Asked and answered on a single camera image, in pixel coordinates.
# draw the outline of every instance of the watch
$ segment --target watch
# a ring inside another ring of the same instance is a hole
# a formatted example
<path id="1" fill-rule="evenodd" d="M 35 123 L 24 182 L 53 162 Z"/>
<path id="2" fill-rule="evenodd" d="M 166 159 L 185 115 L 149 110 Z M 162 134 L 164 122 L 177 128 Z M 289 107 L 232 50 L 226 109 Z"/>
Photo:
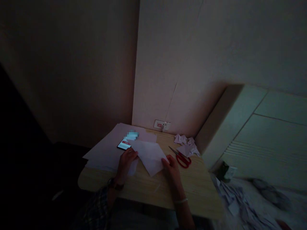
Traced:
<path id="1" fill-rule="evenodd" d="M 124 185 L 116 184 L 114 178 L 110 178 L 108 181 L 108 188 L 113 188 L 115 190 L 122 191 Z"/>

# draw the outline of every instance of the bracelet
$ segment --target bracelet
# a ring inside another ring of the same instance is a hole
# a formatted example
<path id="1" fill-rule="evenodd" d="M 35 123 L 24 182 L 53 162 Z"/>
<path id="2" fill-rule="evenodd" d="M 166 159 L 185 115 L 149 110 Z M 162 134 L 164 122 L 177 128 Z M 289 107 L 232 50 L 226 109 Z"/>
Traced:
<path id="1" fill-rule="evenodd" d="M 181 200 L 181 201 L 174 201 L 174 203 L 175 203 L 175 204 L 181 204 L 181 203 L 184 203 L 184 202 L 186 202 L 186 201 L 188 201 L 188 198 L 185 198 L 185 199 L 183 199 L 183 200 Z"/>

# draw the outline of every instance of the white wall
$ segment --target white wall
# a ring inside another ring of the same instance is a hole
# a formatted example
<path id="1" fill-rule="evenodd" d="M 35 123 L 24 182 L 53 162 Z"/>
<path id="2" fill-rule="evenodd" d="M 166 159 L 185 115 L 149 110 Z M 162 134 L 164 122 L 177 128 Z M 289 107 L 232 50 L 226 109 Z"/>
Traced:
<path id="1" fill-rule="evenodd" d="M 51 141 L 131 123 L 138 1 L 1 3 L 0 62 Z"/>
<path id="2" fill-rule="evenodd" d="M 230 83 L 307 96 L 306 1 L 141 1 L 132 124 L 195 136 Z"/>

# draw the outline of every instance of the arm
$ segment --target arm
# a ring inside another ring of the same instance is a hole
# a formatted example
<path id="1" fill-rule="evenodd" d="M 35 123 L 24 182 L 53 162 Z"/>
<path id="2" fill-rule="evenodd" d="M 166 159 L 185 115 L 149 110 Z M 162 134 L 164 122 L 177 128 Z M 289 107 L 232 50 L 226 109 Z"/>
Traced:
<path id="1" fill-rule="evenodd" d="M 99 189 L 88 201 L 86 207 L 77 215 L 70 229 L 104 229 L 108 223 L 109 213 L 120 191 L 116 185 L 123 185 L 126 181 L 132 161 L 137 159 L 138 153 L 132 148 L 127 149 L 120 157 L 114 184 Z"/>
<path id="2" fill-rule="evenodd" d="M 117 174 L 114 178 L 114 185 L 112 188 L 108 189 L 108 209 L 111 210 L 113 204 L 119 194 L 119 191 L 114 189 L 116 185 L 124 185 L 127 175 L 131 166 L 132 161 L 138 158 L 138 153 L 133 150 L 133 148 L 128 148 L 122 155 L 119 160 Z"/>
<path id="3" fill-rule="evenodd" d="M 176 203 L 177 201 L 183 201 L 186 199 L 185 191 L 182 187 L 180 179 L 177 161 L 171 155 L 166 157 L 169 160 L 169 163 L 165 159 L 162 159 L 162 163 L 169 182 L 172 198 L 175 203 L 179 227 L 184 229 L 196 229 L 188 202 L 184 201 L 182 203 Z"/>

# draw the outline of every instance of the scissor handle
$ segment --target scissor handle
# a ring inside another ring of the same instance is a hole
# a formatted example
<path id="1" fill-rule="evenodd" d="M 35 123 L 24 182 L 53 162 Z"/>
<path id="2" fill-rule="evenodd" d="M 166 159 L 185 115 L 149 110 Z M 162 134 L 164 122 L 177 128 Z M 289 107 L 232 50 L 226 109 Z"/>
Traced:
<path id="1" fill-rule="evenodd" d="M 177 162 L 183 167 L 183 168 L 188 168 L 189 165 L 191 164 L 192 160 L 188 157 L 189 161 L 187 161 L 184 157 L 184 155 L 179 152 L 178 154 L 176 154 L 176 159 Z"/>
<path id="2" fill-rule="evenodd" d="M 184 162 L 185 162 L 186 164 L 190 165 L 190 164 L 192 163 L 191 158 L 186 157 L 186 156 L 183 155 L 181 152 L 179 152 L 179 155 L 184 159 Z"/>

